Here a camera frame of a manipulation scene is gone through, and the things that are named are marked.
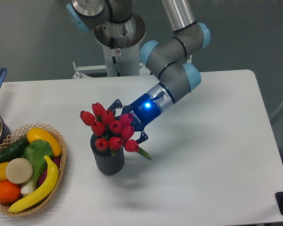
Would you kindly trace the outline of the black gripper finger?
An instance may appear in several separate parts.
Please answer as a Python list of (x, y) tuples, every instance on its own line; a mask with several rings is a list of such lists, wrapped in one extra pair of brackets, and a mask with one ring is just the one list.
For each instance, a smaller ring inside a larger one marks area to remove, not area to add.
[(145, 133), (145, 131), (141, 131), (140, 137), (136, 140), (138, 144), (141, 144), (142, 142), (148, 140), (148, 135)]
[(124, 105), (122, 102), (119, 99), (116, 99), (107, 110), (111, 111), (115, 118), (120, 118), (123, 107)]

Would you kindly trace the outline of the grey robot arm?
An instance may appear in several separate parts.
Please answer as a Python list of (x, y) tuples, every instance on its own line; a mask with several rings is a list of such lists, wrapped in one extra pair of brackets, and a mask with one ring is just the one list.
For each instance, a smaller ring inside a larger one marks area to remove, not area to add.
[(132, 11), (130, 0), (72, 0), (66, 6), (80, 31), (93, 31), (103, 48), (109, 77), (138, 75), (143, 64), (158, 79), (157, 85), (123, 107), (123, 113), (133, 114), (132, 125), (139, 132), (201, 83), (188, 58), (211, 40), (209, 29), (196, 21), (188, 1), (162, 4), (174, 34), (164, 44), (155, 40), (142, 44), (145, 22)]

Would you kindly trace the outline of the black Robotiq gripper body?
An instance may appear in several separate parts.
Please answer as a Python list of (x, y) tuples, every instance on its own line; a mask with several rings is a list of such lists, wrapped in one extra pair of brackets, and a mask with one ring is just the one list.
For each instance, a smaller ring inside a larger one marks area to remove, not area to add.
[(174, 104), (174, 97), (161, 82), (152, 87), (130, 105), (123, 107), (121, 114), (133, 115), (132, 126), (135, 131), (143, 131), (154, 119)]

